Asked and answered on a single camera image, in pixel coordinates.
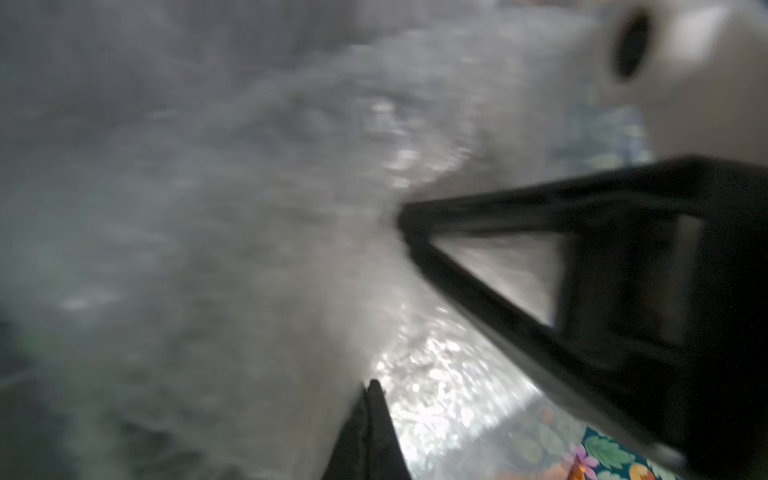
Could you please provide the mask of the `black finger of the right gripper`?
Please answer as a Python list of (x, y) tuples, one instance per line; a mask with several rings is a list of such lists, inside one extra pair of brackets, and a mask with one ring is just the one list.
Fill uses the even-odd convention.
[[(767, 475), (767, 170), (687, 156), (405, 204), (423, 276), (543, 390), (686, 479)], [(439, 237), (565, 237), (544, 325)]]

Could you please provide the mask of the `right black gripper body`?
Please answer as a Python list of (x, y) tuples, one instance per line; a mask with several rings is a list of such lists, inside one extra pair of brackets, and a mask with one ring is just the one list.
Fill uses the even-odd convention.
[(616, 1), (597, 45), (602, 99), (638, 109), (657, 159), (766, 164), (766, 2)]

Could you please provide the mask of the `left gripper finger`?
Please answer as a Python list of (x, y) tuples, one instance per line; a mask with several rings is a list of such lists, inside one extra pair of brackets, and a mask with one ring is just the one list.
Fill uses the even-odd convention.
[(412, 479), (378, 380), (361, 388), (322, 479)]

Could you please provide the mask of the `clear bubble wrap sheet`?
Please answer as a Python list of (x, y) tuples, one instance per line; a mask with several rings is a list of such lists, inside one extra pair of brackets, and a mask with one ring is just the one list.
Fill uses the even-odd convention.
[(319, 479), (383, 386), (415, 479), (585, 430), (415, 271), (399, 208), (645, 163), (614, 1), (5, 1), (1, 475)]

